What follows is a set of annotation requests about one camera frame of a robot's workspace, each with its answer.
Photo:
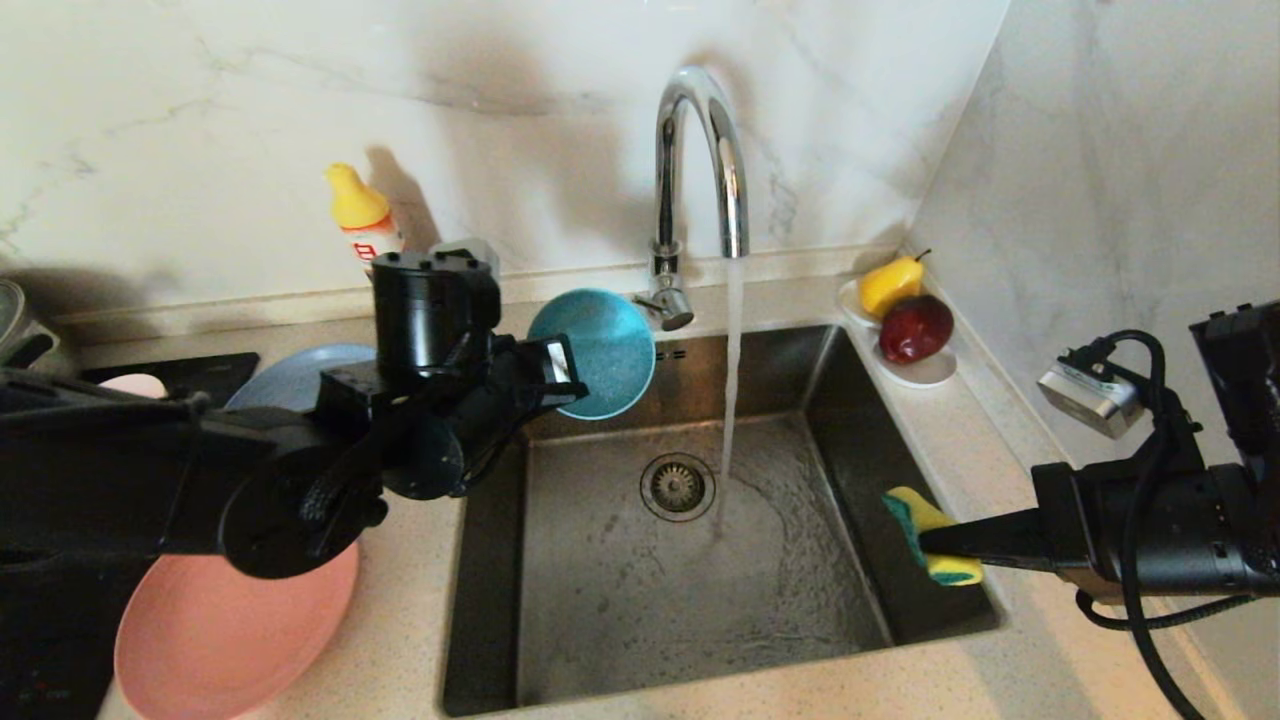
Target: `water stream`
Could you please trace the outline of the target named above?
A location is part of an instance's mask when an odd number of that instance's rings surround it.
[[[721,450],[721,478],[728,479],[733,460],[733,418],[737,410],[737,364],[742,357],[742,264],[728,265],[728,368],[724,374],[724,445]]]

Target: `red apple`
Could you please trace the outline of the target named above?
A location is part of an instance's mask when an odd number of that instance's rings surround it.
[[[890,363],[919,363],[951,340],[955,318],[945,302],[932,295],[899,301],[884,315],[881,352]]]

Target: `dish soap bottle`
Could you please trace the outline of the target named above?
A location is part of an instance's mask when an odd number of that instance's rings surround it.
[[[333,187],[333,219],[364,264],[365,274],[370,275],[374,258],[404,249],[404,237],[396,227],[392,205],[387,196],[365,184],[356,169],[346,163],[329,165],[324,177]]]

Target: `sponge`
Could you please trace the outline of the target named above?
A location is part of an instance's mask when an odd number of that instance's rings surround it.
[[[942,585],[972,585],[982,582],[982,562],[973,557],[933,555],[920,550],[920,533],[955,525],[955,520],[908,487],[896,487],[886,492],[881,500],[902,525],[906,542],[911,546],[911,555],[928,570],[933,582]]]

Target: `blue plate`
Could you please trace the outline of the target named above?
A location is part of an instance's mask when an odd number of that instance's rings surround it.
[[[320,370],[364,363],[378,356],[367,345],[320,345],[289,355],[241,386],[227,407],[284,407],[306,413],[316,406]]]
[[[653,380],[654,342],[649,320],[635,305],[605,290],[575,290],[552,300],[534,318],[529,337],[568,336],[577,377],[591,395],[559,409],[579,420],[625,413]]]

